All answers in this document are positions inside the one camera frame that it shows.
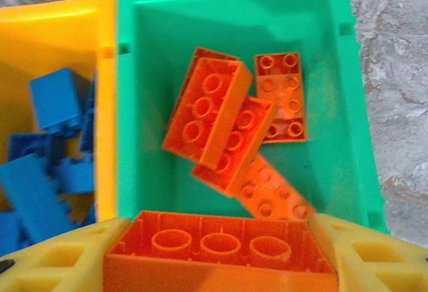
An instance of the marble surface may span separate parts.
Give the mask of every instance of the marble surface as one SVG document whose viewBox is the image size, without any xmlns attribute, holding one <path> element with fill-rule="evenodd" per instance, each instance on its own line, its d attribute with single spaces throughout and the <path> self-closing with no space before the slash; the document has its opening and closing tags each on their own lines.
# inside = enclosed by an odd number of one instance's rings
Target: marble surface
<svg viewBox="0 0 428 292">
<path fill-rule="evenodd" d="M 351 1 L 387 224 L 428 248 L 428 0 Z"/>
</svg>

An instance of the green bin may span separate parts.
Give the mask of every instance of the green bin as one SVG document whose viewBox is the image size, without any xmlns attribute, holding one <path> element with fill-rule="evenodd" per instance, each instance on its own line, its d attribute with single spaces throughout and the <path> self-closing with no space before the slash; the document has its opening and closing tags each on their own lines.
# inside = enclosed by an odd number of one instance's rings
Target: green bin
<svg viewBox="0 0 428 292">
<path fill-rule="evenodd" d="M 260 152 L 318 212 L 387 231 L 349 0 L 118 0 L 118 22 L 119 216 L 249 216 L 161 149 L 166 124 L 197 46 L 251 71 L 255 54 L 299 51 L 308 141 Z"/>
</svg>

